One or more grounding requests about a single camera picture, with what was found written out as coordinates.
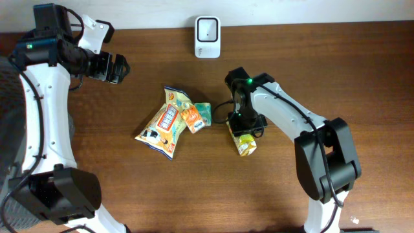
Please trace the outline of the green yellow snack packet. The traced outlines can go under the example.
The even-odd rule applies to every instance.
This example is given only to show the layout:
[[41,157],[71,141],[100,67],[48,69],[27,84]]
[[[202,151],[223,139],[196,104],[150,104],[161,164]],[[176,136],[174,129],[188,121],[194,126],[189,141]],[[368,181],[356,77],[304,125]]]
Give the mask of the green yellow snack packet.
[[230,135],[232,137],[232,140],[237,148],[237,151],[241,157],[249,156],[251,155],[257,148],[257,144],[250,134],[247,135],[241,135],[241,136],[235,136],[233,134],[233,131],[230,128],[229,123],[227,122],[226,125],[228,126]]

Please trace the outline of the teal tissue pack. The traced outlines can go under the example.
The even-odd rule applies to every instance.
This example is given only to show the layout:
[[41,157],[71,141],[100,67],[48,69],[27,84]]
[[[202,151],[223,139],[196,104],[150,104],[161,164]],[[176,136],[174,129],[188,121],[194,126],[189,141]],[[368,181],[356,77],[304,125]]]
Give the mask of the teal tissue pack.
[[212,124],[212,109],[210,103],[195,103],[195,107],[197,108],[198,112],[200,113],[205,126],[211,126]]

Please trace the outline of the orange tissue pack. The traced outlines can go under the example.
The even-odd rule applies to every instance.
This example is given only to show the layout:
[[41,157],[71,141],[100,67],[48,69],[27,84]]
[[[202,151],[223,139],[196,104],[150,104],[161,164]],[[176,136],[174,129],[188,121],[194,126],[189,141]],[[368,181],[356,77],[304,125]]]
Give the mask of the orange tissue pack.
[[180,115],[193,134],[206,126],[201,114],[194,105],[189,105]]

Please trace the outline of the large cream wet-wipes packet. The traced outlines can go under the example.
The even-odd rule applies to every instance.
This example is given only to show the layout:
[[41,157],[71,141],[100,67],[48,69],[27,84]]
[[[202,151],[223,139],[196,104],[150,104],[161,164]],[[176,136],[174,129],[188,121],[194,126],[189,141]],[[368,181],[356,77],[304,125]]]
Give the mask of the large cream wet-wipes packet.
[[135,137],[135,140],[172,160],[179,136],[187,128],[181,113],[184,111],[184,106],[191,104],[192,101],[180,89],[165,86],[164,91],[165,104]]

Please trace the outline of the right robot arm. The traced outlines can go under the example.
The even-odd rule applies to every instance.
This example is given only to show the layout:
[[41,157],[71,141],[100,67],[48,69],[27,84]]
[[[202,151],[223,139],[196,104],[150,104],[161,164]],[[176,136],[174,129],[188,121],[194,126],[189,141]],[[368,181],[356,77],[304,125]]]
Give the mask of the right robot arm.
[[251,78],[239,67],[224,81],[232,94],[228,124],[236,137],[260,137],[270,120],[293,142],[297,178],[309,197],[304,231],[339,232],[343,202],[362,174],[346,121],[309,111],[267,73]]

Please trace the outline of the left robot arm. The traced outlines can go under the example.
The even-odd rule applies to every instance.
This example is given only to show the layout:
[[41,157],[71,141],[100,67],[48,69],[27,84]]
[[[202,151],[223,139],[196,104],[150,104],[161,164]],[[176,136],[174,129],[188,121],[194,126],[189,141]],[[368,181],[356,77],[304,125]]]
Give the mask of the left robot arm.
[[33,7],[36,26],[9,56],[25,92],[26,147],[15,175],[7,175],[1,226],[15,232],[28,220],[65,225],[67,232],[128,233],[102,204],[95,174],[79,170],[72,152],[68,113],[71,78],[119,84],[130,67],[123,55],[102,50],[114,28],[107,21],[77,16],[54,3]]

